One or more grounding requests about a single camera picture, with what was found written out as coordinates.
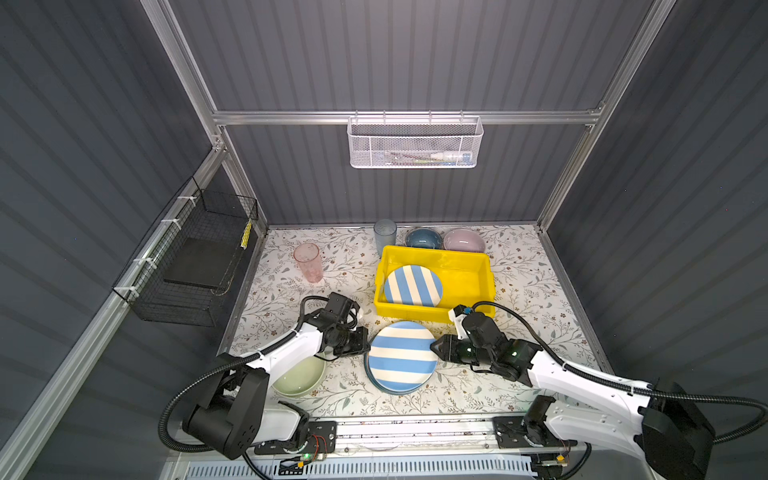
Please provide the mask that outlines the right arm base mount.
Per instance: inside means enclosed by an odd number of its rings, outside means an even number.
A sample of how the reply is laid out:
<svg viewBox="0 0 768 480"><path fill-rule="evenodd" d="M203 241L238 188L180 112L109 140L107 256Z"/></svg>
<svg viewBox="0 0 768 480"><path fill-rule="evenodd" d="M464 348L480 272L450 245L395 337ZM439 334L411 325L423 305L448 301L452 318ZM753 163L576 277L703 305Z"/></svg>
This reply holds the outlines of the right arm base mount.
<svg viewBox="0 0 768 480"><path fill-rule="evenodd" d="M539 395L523 414L496 416L491 419L499 448L544 448L576 446L577 441L556 436L545 421L554 413L552 396Z"/></svg>

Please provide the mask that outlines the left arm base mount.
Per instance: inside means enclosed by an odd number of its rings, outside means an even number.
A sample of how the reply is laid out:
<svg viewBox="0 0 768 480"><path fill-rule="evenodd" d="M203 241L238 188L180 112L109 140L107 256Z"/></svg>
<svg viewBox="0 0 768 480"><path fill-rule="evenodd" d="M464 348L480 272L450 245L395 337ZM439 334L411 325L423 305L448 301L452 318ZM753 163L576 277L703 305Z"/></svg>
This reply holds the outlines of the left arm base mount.
<svg viewBox="0 0 768 480"><path fill-rule="evenodd" d="M255 443L255 455L299 455L329 454L335 451L338 437L338 423L335 421L309 421L285 441Z"/></svg>

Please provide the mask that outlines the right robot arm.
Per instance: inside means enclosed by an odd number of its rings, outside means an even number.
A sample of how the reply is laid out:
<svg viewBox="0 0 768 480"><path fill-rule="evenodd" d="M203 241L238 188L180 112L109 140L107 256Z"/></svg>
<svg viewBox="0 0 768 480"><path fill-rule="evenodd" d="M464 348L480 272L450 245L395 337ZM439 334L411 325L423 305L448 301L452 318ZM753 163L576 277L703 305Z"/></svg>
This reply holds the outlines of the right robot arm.
<svg viewBox="0 0 768 480"><path fill-rule="evenodd" d="M534 447L590 444L645 461L665 479L703 479L714 429L689 401L641 395L640 382L598 374L591 381L540 345L503 334L444 335L430 349L442 361L540 390L513 428Z"/></svg>

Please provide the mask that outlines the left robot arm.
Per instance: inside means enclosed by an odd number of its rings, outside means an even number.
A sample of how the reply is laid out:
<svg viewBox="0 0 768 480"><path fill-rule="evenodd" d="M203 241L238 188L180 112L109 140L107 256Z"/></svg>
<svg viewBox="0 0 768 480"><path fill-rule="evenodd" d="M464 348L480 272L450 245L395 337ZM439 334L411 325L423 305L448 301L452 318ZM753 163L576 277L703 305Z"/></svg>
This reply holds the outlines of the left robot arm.
<svg viewBox="0 0 768 480"><path fill-rule="evenodd" d="M243 365L216 373L192 389L197 396L182 431L230 460L254 444L282 443L292 450L310 435L309 414L288 402L273 402L277 380L302 361L330 351L337 359L370 350L368 330L358 324L359 306L317 309L299 326L257 350Z"/></svg>

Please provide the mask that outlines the blue white striped plate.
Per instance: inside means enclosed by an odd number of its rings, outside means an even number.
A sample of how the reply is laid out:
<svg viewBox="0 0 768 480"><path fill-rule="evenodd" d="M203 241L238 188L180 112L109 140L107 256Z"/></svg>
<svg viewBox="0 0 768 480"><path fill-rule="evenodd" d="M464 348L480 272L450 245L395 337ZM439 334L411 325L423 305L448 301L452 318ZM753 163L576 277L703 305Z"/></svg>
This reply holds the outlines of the blue white striped plate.
<svg viewBox="0 0 768 480"><path fill-rule="evenodd" d="M419 265L394 270L387 276L382 291L387 303L424 307L437 307L444 293L439 276Z"/></svg>

